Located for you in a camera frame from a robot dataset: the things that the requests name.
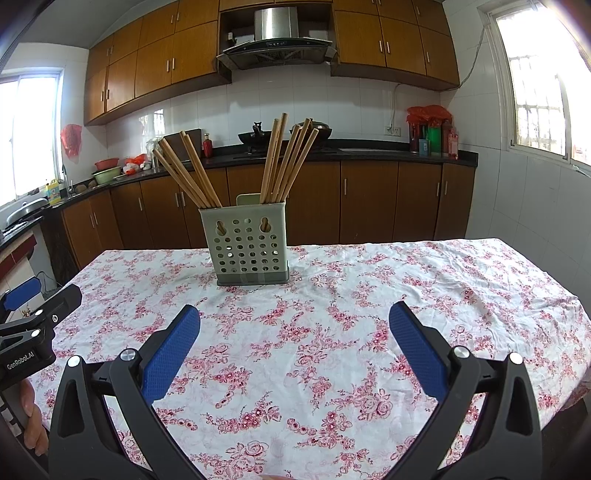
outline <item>range hood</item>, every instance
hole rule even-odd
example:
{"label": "range hood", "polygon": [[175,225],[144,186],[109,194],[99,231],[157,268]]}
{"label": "range hood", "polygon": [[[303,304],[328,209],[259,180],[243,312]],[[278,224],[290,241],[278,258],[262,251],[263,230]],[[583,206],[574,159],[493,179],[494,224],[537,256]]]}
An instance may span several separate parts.
{"label": "range hood", "polygon": [[323,63],[335,56],[328,40],[300,37],[296,7],[255,11],[255,39],[227,48],[217,59],[230,70]]}

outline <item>window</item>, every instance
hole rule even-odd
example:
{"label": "window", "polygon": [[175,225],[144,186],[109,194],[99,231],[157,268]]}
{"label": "window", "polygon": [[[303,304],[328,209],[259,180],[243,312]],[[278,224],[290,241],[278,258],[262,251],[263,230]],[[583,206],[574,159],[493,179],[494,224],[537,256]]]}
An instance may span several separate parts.
{"label": "window", "polygon": [[492,16],[509,66],[514,144],[591,165],[591,72],[582,49],[541,4]]}
{"label": "window", "polygon": [[0,205],[58,178],[59,76],[0,78]]}

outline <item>red bottle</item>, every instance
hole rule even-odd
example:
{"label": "red bottle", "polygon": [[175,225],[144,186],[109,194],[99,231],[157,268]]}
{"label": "red bottle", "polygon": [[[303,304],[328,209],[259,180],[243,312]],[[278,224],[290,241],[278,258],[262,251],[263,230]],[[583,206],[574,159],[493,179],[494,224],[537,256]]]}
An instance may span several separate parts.
{"label": "red bottle", "polygon": [[213,155],[213,144],[209,139],[209,134],[205,134],[205,140],[203,140],[203,155],[205,158],[211,158]]}

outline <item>ceiling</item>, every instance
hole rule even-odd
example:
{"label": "ceiling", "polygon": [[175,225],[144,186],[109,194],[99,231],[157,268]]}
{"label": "ceiling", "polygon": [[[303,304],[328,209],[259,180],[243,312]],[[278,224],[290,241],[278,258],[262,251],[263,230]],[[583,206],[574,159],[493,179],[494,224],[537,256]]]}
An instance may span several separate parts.
{"label": "ceiling", "polygon": [[90,48],[115,20],[144,0],[55,0],[20,38]]}

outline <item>window frame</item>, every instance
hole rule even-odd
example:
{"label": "window frame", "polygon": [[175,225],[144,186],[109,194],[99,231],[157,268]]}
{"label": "window frame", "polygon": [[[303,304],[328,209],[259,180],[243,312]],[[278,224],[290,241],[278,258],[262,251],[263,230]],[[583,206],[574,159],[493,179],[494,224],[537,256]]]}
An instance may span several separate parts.
{"label": "window frame", "polygon": [[[57,120],[61,118],[61,112],[59,109],[61,108],[61,84],[63,82],[63,69],[23,69],[17,70],[13,72],[9,72],[4,75],[0,75],[0,83],[9,83],[9,82],[20,82],[23,78],[35,78],[35,77],[53,77],[56,80],[56,98],[55,98],[55,105],[53,108],[53,132],[54,134],[51,136],[51,155],[53,156],[53,173],[54,178],[60,180],[61,175],[61,159],[58,153],[58,142],[57,138],[60,132],[60,128],[57,125]],[[14,135],[14,123],[12,127],[12,134]],[[12,162],[14,163],[14,145],[11,141],[11,148],[13,150]],[[15,202],[19,202],[20,200],[30,197],[32,195],[36,195],[36,190],[38,189],[41,191],[43,185],[39,185],[35,189],[31,190],[30,192],[23,193],[21,195],[16,195],[14,200],[10,200],[2,205],[0,205],[0,209],[7,207]]]}
{"label": "window frame", "polygon": [[493,64],[497,72],[497,81],[499,83],[499,99],[501,103],[501,135],[507,139],[506,149],[514,151],[518,154],[537,155],[546,160],[550,160],[558,165],[567,166],[573,165],[581,167],[584,170],[591,172],[591,166],[583,162],[579,162],[572,158],[572,138],[570,125],[570,110],[569,99],[564,88],[564,82],[559,79],[560,92],[563,102],[564,126],[565,126],[565,155],[549,152],[541,148],[529,147],[527,145],[519,145],[517,143],[517,109],[515,107],[515,92],[513,89],[513,79],[511,76],[511,67],[509,65],[509,58],[507,57],[505,44],[501,36],[501,31],[496,19],[501,16],[509,15],[526,8],[532,8],[534,3],[544,3],[541,0],[534,2],[532,0],[518,0],[509,2],[492,2],[491,4],[482,5],[479,10],[486,16],[488,21],[487,33],[489,35],[489,43],[491,45]]}

